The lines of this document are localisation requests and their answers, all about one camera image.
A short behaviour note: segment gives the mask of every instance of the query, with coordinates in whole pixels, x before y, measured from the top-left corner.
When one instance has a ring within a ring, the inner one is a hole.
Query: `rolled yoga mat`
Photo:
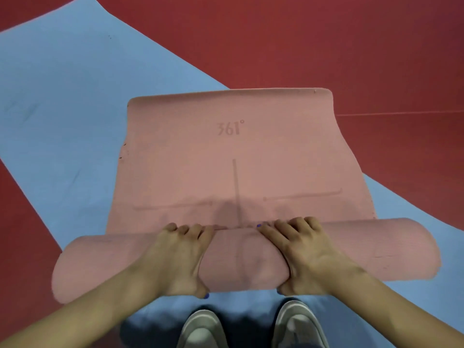
[[[438,248],[421,225],[377,220],[330,90],[134,98],[106,235],[65,249],[53,291],[66,302],[93,288],[142,252],[154,237],[147,233],[170,222],[229,228],[218,232],[200,267],[211,291],[275,288],[288,276],[286,264],[250,227],[295,216],[317,216],[339,247],[380,279],[431,278],[438,270]]]
[[[322,224],[334,244],[383,281],[429,279],[440,267],[431,234],[407,218]],[[84,236],[71,242],[55,266],[52,289],[68,303],[95,288],[141,256],[156,233]],[[274,245],[253,228],[217,231],[199,276],[213,292],[273,289],[288,267]]]

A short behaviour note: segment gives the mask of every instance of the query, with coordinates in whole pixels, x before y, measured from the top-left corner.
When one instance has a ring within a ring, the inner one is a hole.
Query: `white shoe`
[[[329,348],[324,331],[310,308],[299,300],[291,300],[277,315],[271,347],[287,348],[302,343]]]
[[[177,348],[229,348],[219,318],[210,310],[198,310],[182,328]]]

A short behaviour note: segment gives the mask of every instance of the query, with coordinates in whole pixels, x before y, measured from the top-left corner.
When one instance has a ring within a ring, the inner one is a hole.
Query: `skin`
[[[283,254],[286,296],[332,295],[398,348],[464,347],[464,335],[403,298],[336,249],[314,217],[277,220],[258,230]],[[161,296],[204,298],[198,269],[212,226],[168,224],[130,267],[0,343],[0,348],[87,347]]]

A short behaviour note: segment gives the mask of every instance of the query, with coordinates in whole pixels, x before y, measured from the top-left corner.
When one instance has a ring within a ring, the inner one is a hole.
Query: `person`
[[[464,347],[464,334],[369,275],[333,245],[315,217],[277,220],[257,229],[288,263],[290,277],[278,288],[283,295],[334,296],[398,348]],[[212,226],[168,224],[131,266],[0,347],[87,347],[156,298],[204,298],[208,288],[198,278],[198,269],[213,237]],[[277,315],[271,346],[328,348],[328,342],[311,310],[290,300]],[[191,315],[177,347],[226,348],[217,316],[208,310]]]

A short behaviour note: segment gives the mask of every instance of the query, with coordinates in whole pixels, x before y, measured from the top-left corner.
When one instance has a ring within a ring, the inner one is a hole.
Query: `person's left hand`
[[[161,296],[205,298],[209,289],[198,278],[198,269],[214,234],[213,226],[166,225],[132,265],[142,279],[144,302]]]

